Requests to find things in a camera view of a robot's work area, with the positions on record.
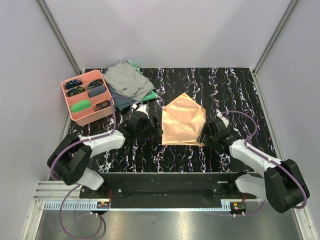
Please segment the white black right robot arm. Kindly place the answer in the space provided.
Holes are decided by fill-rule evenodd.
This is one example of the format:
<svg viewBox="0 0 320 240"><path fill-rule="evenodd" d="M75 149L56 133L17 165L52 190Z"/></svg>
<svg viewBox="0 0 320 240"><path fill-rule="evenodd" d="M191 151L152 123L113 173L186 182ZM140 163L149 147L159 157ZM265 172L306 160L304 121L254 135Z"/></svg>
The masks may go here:
<svg viewBox="0 0 320 240"><path fill-rule="evenodd" d="M224 151L258 173L259 176L239 173L227 185L228 195L235 199L243 194L254 195L267 200L278 213L304 208L310 192L297 163L272 157L253 147L248 140L232 134L228 124L225 117L217 117L203 125L197 138L198 143Z"/></svg>

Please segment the peach satin napkin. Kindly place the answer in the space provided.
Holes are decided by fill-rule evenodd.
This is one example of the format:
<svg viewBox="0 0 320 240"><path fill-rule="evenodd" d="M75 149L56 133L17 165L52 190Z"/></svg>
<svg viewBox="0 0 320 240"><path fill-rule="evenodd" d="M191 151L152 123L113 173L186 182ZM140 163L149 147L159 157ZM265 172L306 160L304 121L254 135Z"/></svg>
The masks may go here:
<svg viewBox="0 0 320 240"><path fill-rule="evenodd" d="M162 110L162 145L202 146L197 138L205 123L205 108L184 92Z"/></svg>

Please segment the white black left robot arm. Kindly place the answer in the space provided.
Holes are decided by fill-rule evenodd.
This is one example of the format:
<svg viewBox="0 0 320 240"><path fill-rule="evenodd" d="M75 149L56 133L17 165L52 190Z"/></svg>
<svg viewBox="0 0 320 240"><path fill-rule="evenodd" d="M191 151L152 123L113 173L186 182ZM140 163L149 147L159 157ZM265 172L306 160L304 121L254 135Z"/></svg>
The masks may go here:
<svg viewBox="0 0 320 240"><path fill-rule="evenodd" d="M78 184L90 189L95 197L103 198L108 193L109 183L88 167L89 160L101 153L120 149L126 142L159 137L162 133L156 116L135 111L109 132L86 137L68 134L49 157L47 166L67 186Z"/></svg>

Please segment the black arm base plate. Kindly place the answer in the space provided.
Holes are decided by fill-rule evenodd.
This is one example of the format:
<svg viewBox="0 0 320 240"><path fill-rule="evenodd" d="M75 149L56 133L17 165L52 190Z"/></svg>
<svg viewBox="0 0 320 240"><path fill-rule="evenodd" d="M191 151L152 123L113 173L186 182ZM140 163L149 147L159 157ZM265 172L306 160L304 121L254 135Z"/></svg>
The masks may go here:
<svg viewBox="0 0 320 240"><path fill-rule="evenodd" d="M81 199L111 197L112 210L229 211L228 202L256 199L241 193L235 180L240 173L104 173L101 190L83 186Z"/></svg>

